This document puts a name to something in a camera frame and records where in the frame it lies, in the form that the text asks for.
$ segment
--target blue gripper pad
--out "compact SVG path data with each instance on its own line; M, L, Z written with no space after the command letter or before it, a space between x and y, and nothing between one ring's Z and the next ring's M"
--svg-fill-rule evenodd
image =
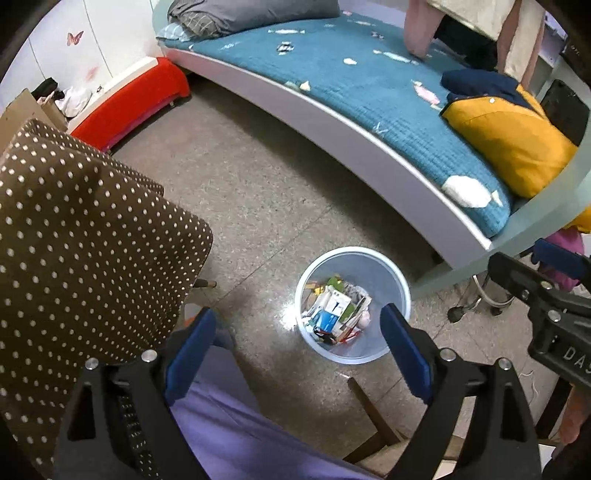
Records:
M573 280L585 280L589 259L540 238L534 243L532 262L542 262Z
M379 323L382 335L396 360L398 368L402 372L409 390L415 397L428 404L433 398L433 372L428 361L413 341L412 336L420 337L424 335L426 339L421 340L431 343L433 341L426 332L409 326L402 313L393 303L386 305L382 309Z
M164 391L164 398L168 405L172 406L176 400L187 394L215 336L216 316L208 310L199 318L199 323L185 340L177 356L168 365Z

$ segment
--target yellow pillow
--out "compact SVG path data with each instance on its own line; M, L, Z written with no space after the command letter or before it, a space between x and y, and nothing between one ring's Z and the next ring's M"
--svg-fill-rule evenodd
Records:
M534 111L499 97L456 100L441 113L478 150L517 195L532 198L554 180L577 147L550 123L540 104L520 87ZM570 225L591 231L591 207Z

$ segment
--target chair caster wheel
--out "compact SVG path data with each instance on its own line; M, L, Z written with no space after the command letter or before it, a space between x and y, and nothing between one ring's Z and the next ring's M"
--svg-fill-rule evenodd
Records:
M450 323L457 323L462 319L464 314L464 307L452 307L447 311L447 319Z

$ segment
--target white bed frame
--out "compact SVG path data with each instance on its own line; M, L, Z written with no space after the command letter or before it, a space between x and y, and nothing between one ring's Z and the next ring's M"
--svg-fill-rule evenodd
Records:
M295 90L220 60L174 48L163 50L171 61L243 97L313 141L415 227L445 260L411 286L415 297L485 271L494 252L517 255L538 238L568 224L591 204L589 128L567 168L511 215L503 231L490 240L405 158L341 114ZM588 88L579 96L591 105Z

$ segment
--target trash can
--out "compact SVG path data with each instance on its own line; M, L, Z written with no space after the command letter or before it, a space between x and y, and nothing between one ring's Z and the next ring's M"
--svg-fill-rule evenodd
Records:
M306 284L324 283L334 275L367 290L372 297L371 322L351 341L328 345L316 342L306 331L301 313ZM388 257L364 247L337 248L314 260L298 282L294 301L298 327L306 343L323 357L347 365L365 364L389 352L379 327L382 307L394 303L407 320L411 311L410 291L400 269Z

